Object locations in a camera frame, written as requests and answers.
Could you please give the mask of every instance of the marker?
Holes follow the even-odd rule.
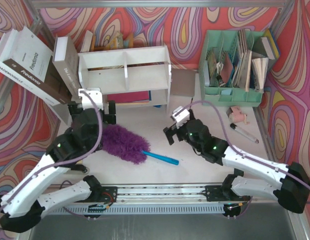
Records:
[[[250,134],[249,132],[245,131],[243,128],[237,126],[236,124],[231,123],[231,124],[230,124],[230,127],[231,127],[232,129],[234,129],[236,132],[242,134],[244,137],[246,137],[246,138],[248,138],[249,140],[251,140],[252,142],[257,143],[257,144],[260,142],[256,137],[254,137],[254,136],[253,136],[252,134]]]

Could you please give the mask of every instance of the white wooden shelf unit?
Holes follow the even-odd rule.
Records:
[[[167,46],[84,52],[78,55],[78,76],[83,88],[100,88],[103,95],[150,91],[149,103],[128,106],[165,105],[166,110],[169,109],[172,74]],[[110,69],[89,70],[95,68]]]

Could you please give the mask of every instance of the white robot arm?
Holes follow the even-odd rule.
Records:
[[[72,186],[43,194],[56,177],[73,168],[76,162],[55,167],[47,166],[83,156],[98,140],[97,133],[100,126],[96,112],[89,98],[80,91],[85,91],[91,96],[104,121],[111,119],[115,120],[112,123],[116,123],[114,110],[111,112],[112,116],[104,113],[102,93],[99,89],[80,89],[79,96],[82,102],[80,108],[78,104],[75,106],[76,117],[72,128],[67,129],[53,141],[35,168],[14,189],[0,196],[0,207],[2,206],[4,213],[0,218],[0,224],[4,230],[22,233],[38,224],[49,212],[60,207],[81,200],[88,202],[105,200],[105,197],[102,197],[105,190],[93,175],[84,177]]]
[[[178,107],[173,111],[174,124],[164,128],[164,133],[170,145],[174,143],[173,136],[179,141],[186,141],[194,152],[210,163],[232,167],[240,174],[229,174],[223,184],[218,187],[207,187],[208,201],[216,196],[222,196],[224,201],[240,200],[242,196],[256,196],[277,200],[285,209],[294,213],[303,213],[310,195],[310,179],[304,168],[297,162],[291,165],[272,162],[229,145],[227,141],[210,134],[210,131],[201,120],[195,119],[193,111]],[[259,179],[244,178],[244,172],[250,173]]]

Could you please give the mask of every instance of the colorful swirl wallpaper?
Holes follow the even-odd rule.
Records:
[[[310,0],[296,0],[285,21],[260,107],[279,161],[299,162],[310,176]]]
[[[284,27],[278,33],[278,41],[283,41],[282,45],[278,43],[282,57],[269,76],[262,109],[278,158],[299,160],[310,174],[310,134],[307,133],[310,133],[310,1],[308,10],[305,2],[298,2],[287,19],[287,24],[295,28]],[[186,69],[198,68],[206,30],[263,31],[272,24],[277,12],[274,7],[43,8],[40,11],[55,36],[70,35],[76,46],[86,30],[96,34],[97,46],[106,45],[117,31],[124,38],[134,33],[135,46],[166,44],[173,67]],[[0,38],[11,28],[21,29],[31,22],[20,1],[0,0]],[[297,119],[292,122],[285,114]],[[14,86],[0,115],[0,193],[9,191],[32,169],[56,136],[58,126],[57,117],[42,100],[17,84]],[[11,232],[0,231],[0,240],[14,237]]]

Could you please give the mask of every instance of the red book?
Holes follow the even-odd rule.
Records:
[[[145,100],[149,100],[149,91],[136,91],[136,92],[108,94],[107,100],[115,101],[115,103],[117,104],[145,101]]]

